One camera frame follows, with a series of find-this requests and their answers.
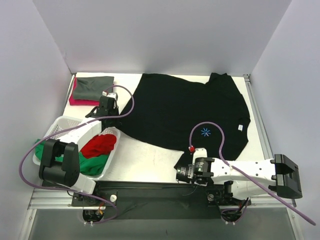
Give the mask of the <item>black t-shirt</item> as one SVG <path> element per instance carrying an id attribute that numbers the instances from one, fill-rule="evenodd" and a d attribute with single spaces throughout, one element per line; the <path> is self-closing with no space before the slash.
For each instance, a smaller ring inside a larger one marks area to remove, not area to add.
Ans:
<path id="1" fill-rule="evenodd" d="M 119 129 L 136 140 L 181 151 L 178 165 L 192 160 L 189 146 L 209 157 L 234 161 L 248 144 L 250 113 L 243 95 L 227 74 L 208 82 L 144 73 L 122 110 Z"/>

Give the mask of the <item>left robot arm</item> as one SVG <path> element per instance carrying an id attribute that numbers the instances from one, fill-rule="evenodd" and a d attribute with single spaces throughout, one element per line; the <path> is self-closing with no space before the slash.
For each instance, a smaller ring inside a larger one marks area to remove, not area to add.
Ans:
<path id="1" fill-rule="evenodd" d="M 84 193 L 83 200 L 90 206 L 101 201 L 101 193 L 95 189 L 96 182 L 81 173 L 80 157 L 93 162 L 94 158 L 109 155 L 115 149 L 117 137 L 104 131 L 116 125 L 114 117 L 119 115 L 117 100 L 116 93 L 104 94 L 99 105 L 81 122 L 80 128 L 44 142 L 40 179 Z"/>

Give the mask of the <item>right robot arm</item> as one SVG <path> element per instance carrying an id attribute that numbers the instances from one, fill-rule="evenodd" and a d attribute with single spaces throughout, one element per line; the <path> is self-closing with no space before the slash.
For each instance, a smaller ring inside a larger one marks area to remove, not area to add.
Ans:
<path id="1" fill-rule="evenodd" d="M 190 163 L 176 167 L 176 180 L 200 186 L 231 182 L 231 186 L 221 192 L 227 204 L 268 192 L 285 199 L 303 196 L 299 167 L 284 154 L 256 161 L 224 161 L 207 157 L 206 150 L 198 148 Z"/>

